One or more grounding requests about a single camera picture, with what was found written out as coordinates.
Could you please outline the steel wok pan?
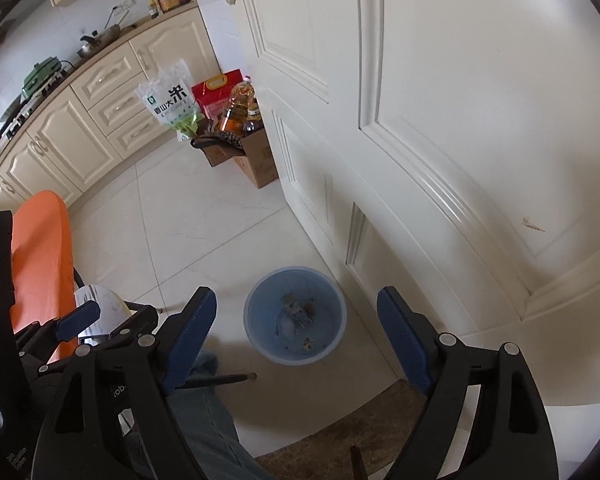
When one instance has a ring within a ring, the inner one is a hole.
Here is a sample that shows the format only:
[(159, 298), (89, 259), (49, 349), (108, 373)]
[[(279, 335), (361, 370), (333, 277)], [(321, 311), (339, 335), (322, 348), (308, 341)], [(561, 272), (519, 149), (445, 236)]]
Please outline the steel wok pan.
[(129, 10), (124, 11), (120, 15), (120, 18), (103, 32), (94, 30), (91, 35), (82, 36), (80, 38), (82, 42), (81, 47), (76, 51), (78, 57), (84, 60), (92, 58), (95, 54), (117, 41), (122, 36), (122, 27), (120, 24), (128, 14)]

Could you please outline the white rice bag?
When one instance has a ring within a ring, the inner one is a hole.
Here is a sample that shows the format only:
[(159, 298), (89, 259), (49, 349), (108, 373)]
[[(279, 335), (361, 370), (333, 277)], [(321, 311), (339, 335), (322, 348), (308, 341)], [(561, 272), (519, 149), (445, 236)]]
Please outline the white rice bag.
[(199, 123), (204, 118), (193, 95), (193, 83), (185, 61), (178, 60), (135, 89), (144, 107), (160, 125), (174, 130), (180, 141), (196, 138)]

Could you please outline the white panel door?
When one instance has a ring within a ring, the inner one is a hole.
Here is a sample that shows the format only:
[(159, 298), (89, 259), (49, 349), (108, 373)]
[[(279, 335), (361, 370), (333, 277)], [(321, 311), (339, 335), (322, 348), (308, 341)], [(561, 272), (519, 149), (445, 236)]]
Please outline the white panel door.
[(287, 203), (348, 292), (600, 403), (591, 0), (235, 0)]

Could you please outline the cream kitchen cabinets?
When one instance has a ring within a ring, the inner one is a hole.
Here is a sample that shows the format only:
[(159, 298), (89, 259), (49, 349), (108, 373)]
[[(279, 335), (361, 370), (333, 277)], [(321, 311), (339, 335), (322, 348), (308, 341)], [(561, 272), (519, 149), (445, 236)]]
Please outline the cream kitchen cabinets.
[(0, 210), (15, 211), (45, 190), (72, 205), (162, 136), (168, 129), (135, 91), (178, 61), (196, 81), (220, 71), (193, 3), (124, 35), (42, 101), (0, 153)]

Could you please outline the gas stove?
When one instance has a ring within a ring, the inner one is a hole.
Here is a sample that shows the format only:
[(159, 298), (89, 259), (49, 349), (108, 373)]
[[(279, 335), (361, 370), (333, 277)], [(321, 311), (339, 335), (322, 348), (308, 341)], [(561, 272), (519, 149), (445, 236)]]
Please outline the gas stove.
[(33, 112), (42, 105), (43, 101), (57, 88), (59, 82), (49, 80), (40, 84), (36, 89), (23, 88), (1, 118), (0, 141), (12, 139)]

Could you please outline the brown cardboard box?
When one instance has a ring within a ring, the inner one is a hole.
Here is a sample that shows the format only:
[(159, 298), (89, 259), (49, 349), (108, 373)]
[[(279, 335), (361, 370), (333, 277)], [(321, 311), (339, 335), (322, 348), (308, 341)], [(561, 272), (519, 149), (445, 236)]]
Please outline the brown cardboard box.
[(260, 129), (242, 138), (242, 146), (236, 148), (223, 140), (218, 132), (212, 132), (209, 123), (200, 136), (189, 141), (195, 150), (201, 151), (211, 167), (232, 160), (256, 188), (264, 188), (278, 179), (268, 136)]

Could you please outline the cooking oil bottle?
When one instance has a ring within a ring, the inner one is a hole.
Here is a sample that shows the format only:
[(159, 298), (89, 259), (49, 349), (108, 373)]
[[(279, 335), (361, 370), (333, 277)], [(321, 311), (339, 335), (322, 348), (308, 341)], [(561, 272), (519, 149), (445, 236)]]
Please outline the cooking oil bottle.
[(250, 136), (263, 127), (260, 106), (249, 78), (232, 89), (227, 106), (221, 115), (219, 130), (235, 136)]

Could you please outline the red gift box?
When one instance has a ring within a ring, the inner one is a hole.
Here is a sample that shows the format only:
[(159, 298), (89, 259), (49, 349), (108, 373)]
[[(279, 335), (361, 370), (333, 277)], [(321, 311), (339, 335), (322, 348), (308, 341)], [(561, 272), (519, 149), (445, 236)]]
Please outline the red gift box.
[(193, 97), (209, 120), (215, 120), (225, 110), (230, 92), (242, 82), (242, 72), (231, 70), (220, 73), (192, 87)]

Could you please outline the brown floor mat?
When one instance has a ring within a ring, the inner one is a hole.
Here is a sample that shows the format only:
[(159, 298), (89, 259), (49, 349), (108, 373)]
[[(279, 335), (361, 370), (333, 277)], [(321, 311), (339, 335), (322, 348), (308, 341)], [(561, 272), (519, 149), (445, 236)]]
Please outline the brown floor mat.
[(422, 393), (398, 380), (349, 415), (257, 462), (277, 479), (351, 479), (355, 446), (366, 472), (376, 474), (398, 457), (425, 402)]

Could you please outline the blue trash bin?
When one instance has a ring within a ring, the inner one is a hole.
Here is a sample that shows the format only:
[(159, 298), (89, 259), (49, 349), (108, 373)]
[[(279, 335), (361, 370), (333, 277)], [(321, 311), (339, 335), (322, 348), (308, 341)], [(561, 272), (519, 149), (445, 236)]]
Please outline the blue trash bin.
[(287, 266), (265, 275), (250, 290), (244, 326), (250, 344), (270, 361), (313, 364), (340, 344), (348, 308), (340, 288), (306, 266)]

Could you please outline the orange round tablecloth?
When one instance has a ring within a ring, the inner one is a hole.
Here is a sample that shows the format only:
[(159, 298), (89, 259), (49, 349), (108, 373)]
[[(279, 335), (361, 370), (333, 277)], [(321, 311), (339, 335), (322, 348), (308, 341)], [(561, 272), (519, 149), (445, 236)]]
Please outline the orange round tablecloth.
[(76, 308), (68, 210), (52, 191), (36, 193), (12, 217), (12, 282), (16, 302), (9, 315), (15, 332)]

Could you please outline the green electric cooker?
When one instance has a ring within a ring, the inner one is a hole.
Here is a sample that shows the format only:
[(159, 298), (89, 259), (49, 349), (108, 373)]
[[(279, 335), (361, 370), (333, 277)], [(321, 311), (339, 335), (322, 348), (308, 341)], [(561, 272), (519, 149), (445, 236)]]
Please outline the green electric cooker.
[(44, 82), (61, 71), (61, 62), (57, 56), (49, 56), (39, 63), (35, 63), (30, 73), (23, 79), (21, 95), (23, 99), (29, 99), (34, 92), (42, 87)]

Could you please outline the blue jeans leg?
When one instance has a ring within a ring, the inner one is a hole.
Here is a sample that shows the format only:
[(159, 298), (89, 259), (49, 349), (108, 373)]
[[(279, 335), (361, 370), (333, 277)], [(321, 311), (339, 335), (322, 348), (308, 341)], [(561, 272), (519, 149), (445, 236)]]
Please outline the blue jeans leg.
[[(189, 379), (212, 378), (218, 357), (201, 350)], [(171, 411), (207, 479), (275, 479), (239, 442), (234, 419), (214, 388), (176, 389), (168, 397)], [(134, 429), (125, 436), (134, 470), (142, 479), (155, 479)]]

